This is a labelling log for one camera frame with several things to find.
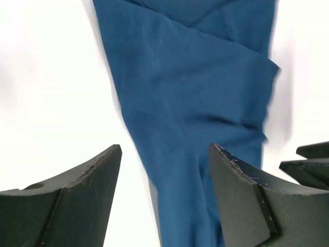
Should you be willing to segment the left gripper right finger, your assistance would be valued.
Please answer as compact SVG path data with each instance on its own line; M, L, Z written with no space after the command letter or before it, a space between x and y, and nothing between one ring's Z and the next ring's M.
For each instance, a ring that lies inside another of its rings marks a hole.
M328 246L328 190L271 175L218 145L209 160L226 246Z

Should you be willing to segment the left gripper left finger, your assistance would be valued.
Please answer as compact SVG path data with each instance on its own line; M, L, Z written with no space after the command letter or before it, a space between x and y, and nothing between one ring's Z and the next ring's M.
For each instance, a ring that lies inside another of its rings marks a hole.
M2 191L1 246L103 246L121 157L112 145L55 177Z

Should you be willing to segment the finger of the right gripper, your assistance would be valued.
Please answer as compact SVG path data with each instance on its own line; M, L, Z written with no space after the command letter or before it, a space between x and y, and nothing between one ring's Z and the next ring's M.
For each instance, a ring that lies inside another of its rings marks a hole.
M329 142L300 146L297 148L296 154L304 158L328 158Z
M328 159L285 161L279 168L301 185L328 190Z

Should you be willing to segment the blue t shirt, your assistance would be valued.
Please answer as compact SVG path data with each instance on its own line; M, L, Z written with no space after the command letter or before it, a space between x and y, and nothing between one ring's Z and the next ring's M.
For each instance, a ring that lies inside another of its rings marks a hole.
M163 246L223 246L208 149L260 166L275 1L94 1Z

